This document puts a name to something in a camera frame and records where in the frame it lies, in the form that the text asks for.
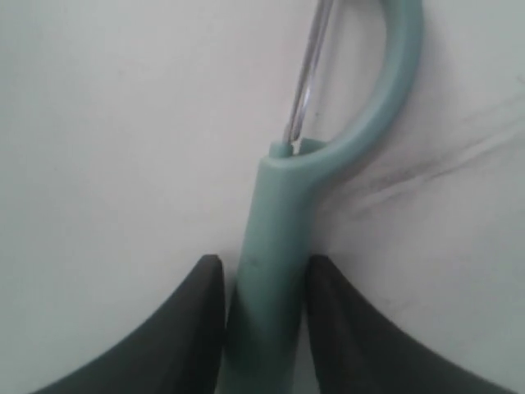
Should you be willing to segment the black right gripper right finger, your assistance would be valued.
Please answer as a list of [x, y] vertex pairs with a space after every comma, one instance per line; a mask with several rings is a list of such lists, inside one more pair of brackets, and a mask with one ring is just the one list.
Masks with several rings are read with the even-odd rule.
[[380, 313], [325, 255], [305, 276], [310, 350], [322, 393], [502, 393]]

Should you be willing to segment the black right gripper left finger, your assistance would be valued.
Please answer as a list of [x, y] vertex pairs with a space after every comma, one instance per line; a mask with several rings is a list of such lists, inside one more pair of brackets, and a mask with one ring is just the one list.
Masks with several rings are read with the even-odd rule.
[[222, 261], [202, 256], [168, 299], [110, 350], [43, 393], [214, 393], [225, 338]]

